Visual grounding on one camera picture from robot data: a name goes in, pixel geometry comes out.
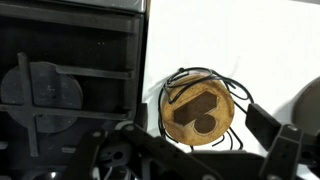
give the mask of black wire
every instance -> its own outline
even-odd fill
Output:
[[[162,123],[162,114],[161,114],[161,98],[162,98],[162,93],[163,93],[163,88],[160,90],[160,94],[159,94],[159,98],[158,98],[158,128],[159,128],[159,132],[161,137],[163,138],[169,138],[172,141],[174,141],[175,143],[179,143],[178,141],[176,141],[175,139],[173,139],[172,137],[170,137],[165,128],[163,127],[163,123]]]
[[[172,76],[170,76],[168,78],[168,81],[167,82],[173,82],[175,80],[178,80],[178,76],[184,72],[187,72],[187,74],[189,75],[189,72],[190,71],[205,71],[205,72],[208,72],[208,74],[211,74],[211,71],[210,69],[207,69],[207,68],[202,68],[202,67],[193,67],[193,68],[187,68],[187,69],[184,69],[184,68],[180,68],[178,70],[178,72],[174,73]]]
[[[212,147],[222,143],[223,141],[224,141],[224,135],[222,135],[222,139],[219,142],[216,142],[216,143],[212,144]]]
[[[233,101],[233,102],[243,113],[247,114],[247,111],[243,109],[243,107],[241,107],[236,101]]]
[[[243,143],[242,141],[240,140],[240,138],[238,137],[238,135],[233,131],[233,129],[230,127],[229,128],[231,133],[233,134],[233,136],[238,140],[239,144],[240,144],[240,147],[238,150],[241,150],[243,148]]]
[[[230,79],[230,78],[226,78],[226,77],[218,77],[218,76],[206,76],[204,78],[201,78],[201,79],[198,79],[196,81],[192,81],[188,84],[186,84],[180,91],[178,94],[176,94],[176,96],[171,100],[170,99],[170,95],[168,93],[168,91],[166,90],[166,95],[168,97],[168,103],[169,104],[172,104],[174,103],[175,101],[177,101],[177,99],[186,91],[188,90],[190,87],[200,83],[200,82],[203,82],[203,81],[208,81],[208,80],[221,80],[225,83],[228,83],[228,82],[231,82],[231,83],[234,83],[236,84],[237,86],[239,86],[246,94],[247,94],[247,97],[243,98],[243,97],[240,97],[240,96],[237,96],[235,95],[237,98],[241,99],[241,100],[250,100],[251,103],[254,103],[254,100],[250,94],[250,92],[243,86],[241,85],[240,83],[238,83],[237,81],[233,80],[233,79]]]
[[[234,92],[232,92],[232,91],[229,91],[230,92],[230,94],[232,94],[232,95],[234,95],[235,97],[237,97],[237,98],[239,98],[239,99],[241,99],[241,100],[248,100],[248,98],[243,98],[243,97],[240,97],[240,96],[238,96],[238,95],[236,95]]]
[[[170,84],[172,84],[174,81],[177,81],[177,80],[181,79],[182,77],[188,76],[188,75],[190,74],[189,71],[191,71],[190,69],[191,69],[191,68],[185,69],[185,71],[187,71],[187,74],[186,74],[186,75],[182,75],[182,76],[179,76],[179,77],[176,77],[176,76],[177,76],[177,75],[176,75],[174,78],[172,78],[172,77],[169,78],[168,81],[167,81],[167,83],[165,84],[166,87],[167,87],[167,88],[177,88],[177,87],[186,86],[186,85],[192,83],[192,82],[187,82],[187,83],[182,83],[182,84],[179,84],[179,85],[170,85]],[[212,73],[210,73],[210,70],[209,70],[209,69],[199,68],[198,70],[207,71],[208,76],[211,76],[211,75],[212,75]]]
[[[232,140],[232,137],[231,137],[231,134],[229,133],[229,131],[227,131],[227,133],[228,133],[228,135],[229,135],[229,137],[230,137],[230,150],[232,150],[232,148],[233,148],[233,140]]]

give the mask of black machine part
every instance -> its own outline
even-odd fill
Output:
[[[320,129],[320,77],[301,91],[293,107],[292,122],[304,132],[316,135]]]
[[[294,125],[279,127],[257,104],[249,105],[246,124],[269,151],[266,158],[244,151],[186,154],[163,138],[153,138],[130,124],[107,137],[102,130],[84,135],[63,179],[93,180],[96,169],[103,178],[110,168],[126,167],[137,179],[290,180],[301,179],[296,175],[299,163],[320,177],[319,137],[304,134]],[[269,138],[262,138],[259,132]]]

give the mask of white wall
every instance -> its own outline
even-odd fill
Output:
[[[320,5],[290,0],[152,0],[143,101],[157,135],[160,85],[180,67],[229,76],[280,122],[290,101],[319,76]],[[232,127],[244,149],[265,155],[236,112]],[[314,176],[299,170],[304,178]]]

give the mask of black metal structure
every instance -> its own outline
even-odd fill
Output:
[[[298,164],[320,176],[319,136],[305,134],[294,125],[279,126],[257,104],[250,104],[247,112],[248,128],[269,151],[266,158],[244,151],[185,154],[164,138],[152,138],[139,126],[127,125],[107,136],[100,130],[84,136],[72,159],[77,165],[69,166],[63,179],[92,180],[98,167],[98,175],[108,178],[110,174],[103,170],[118,166],[127,167],[135,178],[152,180],[293,180],[301,179],[296,175]]]
[[[181,78],[184,78],[186,76],[192,75],[194,73],[202,73],[205,74],[206,76],[199,79],[199,80],[195,80],[192,82],[188,82],[188,83],[184,83],[184,84],[180,84],[180,85],[174,85],[174,82],[178,81]],[[236,105],[237,108],[239,108],[243,113],[247,113],[246,110],[240,106],[240,104],[238,103],[239,100],[241,101],[248,101],[249,103],[254,103],[253,97],[251,96],[250,92],[239,82],[222,76],[221,74],[217,73],[216,71],[212,70],[212,69],[208,69],[208,68],[202,68],[202,67],[192,67],[192,68],[180,68],[176,73],[174,73],[173,75],[171,75],[165,82],[165,84],[163,85],[160,93],[159,93],[159,98],[158,98],[158,114],[159,114],[159,118],[158,118],[158,127],[159,127],[159,131],[162,137],[164,138],[169,138],[172,141],[179,143],[178,141],[176,141],[175,139],[173,139],[165,130],[165,127],[163,125],[162,122],[162,115],[161,115],[161,101],[163,98],[166,98],[169,104],[173,104],[175,103],[178,98],[186,91],[188,90],[190,87],[196,85],[197,83],[201,83],[204,81],[212,81],[212,80],[218,80],[221,81],[226,89],[229,91],[229,93],[231,94],[234,104]],[[183,87],[179,93],[177,93],[177,95],[173,98],[170,99],[169,97],[169,91],[170,89],[174,89],[177,87]],[[241,97],[239,95],[237,95],[236,93],[234,93],[232,91],[232,89],[236,89],[239,88],[241,89],[245,94],[246,97]],[[228,131],[225,133],[228,134],[228,137],[230,138],[230,150],[233,150],[233,137],[238,141],[239,143],[239,148],[237,150],[241,150],[243,148],[243,143],[241,141],[241,139],[238,137],[238,135],[236,134],[236,132],[232,129],[232,127],[229,127]],[[218,144],[222,143],[225,140],[225,135],[222,136],[221,140],[219,140],[218,142],[215,142],[212,147],[217,146]]]
[[[85,132],[146,127],[144,25],[129,11],[0,1],[0,175],[59,177]]]

